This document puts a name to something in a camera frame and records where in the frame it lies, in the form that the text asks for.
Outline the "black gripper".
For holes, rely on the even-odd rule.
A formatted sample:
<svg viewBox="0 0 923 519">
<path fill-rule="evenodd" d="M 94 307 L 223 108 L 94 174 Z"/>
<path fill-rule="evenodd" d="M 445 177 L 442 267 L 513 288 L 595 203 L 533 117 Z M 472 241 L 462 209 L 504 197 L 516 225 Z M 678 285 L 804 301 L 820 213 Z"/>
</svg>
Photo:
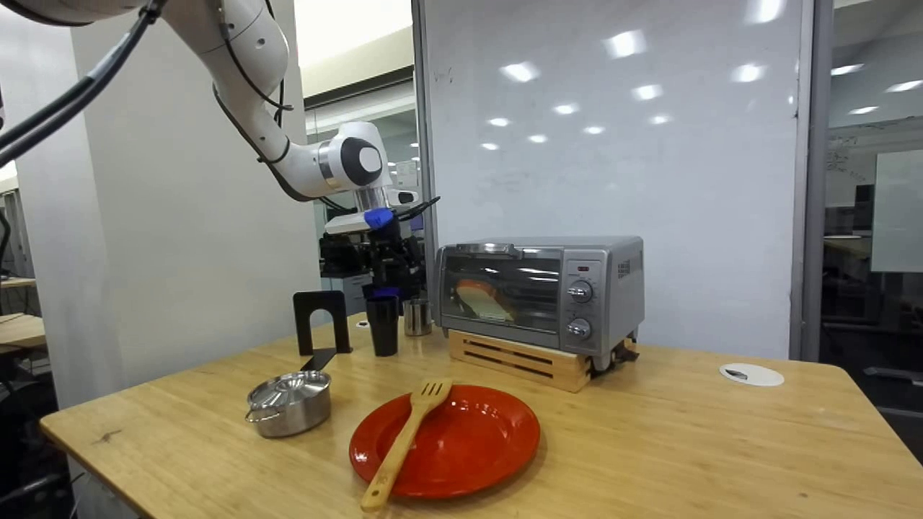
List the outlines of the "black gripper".
<svg viewBox="0 0 923 519">
<path fill-rule="evenodd" d="M 373 234 L 373 280 L 393 288 L 417 288 L 423 283 L 423 255 L 416 236 L 397 228 Z"/>
</svg>

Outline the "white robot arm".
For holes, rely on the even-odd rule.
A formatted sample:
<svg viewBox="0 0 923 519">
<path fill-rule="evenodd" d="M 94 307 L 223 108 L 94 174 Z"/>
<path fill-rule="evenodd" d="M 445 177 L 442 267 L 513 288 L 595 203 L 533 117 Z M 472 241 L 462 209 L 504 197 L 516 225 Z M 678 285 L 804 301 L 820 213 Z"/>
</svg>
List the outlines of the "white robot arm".
<svg viewBox="0 0 923 519">
<path fill-rule="evenodd" d="M 394 209 L 387 203 L 387 148 L 379 128 L 353 123 L 321 144 L 296 144 L 283 128 L 288 42 L 267 0 L 4 0 L 4 7 L 50 26 L 89 26 L 123 11 L 135 11 L 138 22 L 79 84 L 0 135 L 0 166 L 19 160 L 93 104 L 145 33 L 165 22 L 204 65 L 218 111 L 291 200 L 357 197 L 355 213 L 327 225 L 328 236 L 350 241 L 338 261 L 368 272 L 376 296 L 410 298 L 422 288 L 423 267 L 400 225 L 423 213 L 428 205 Z"/>
</svg>

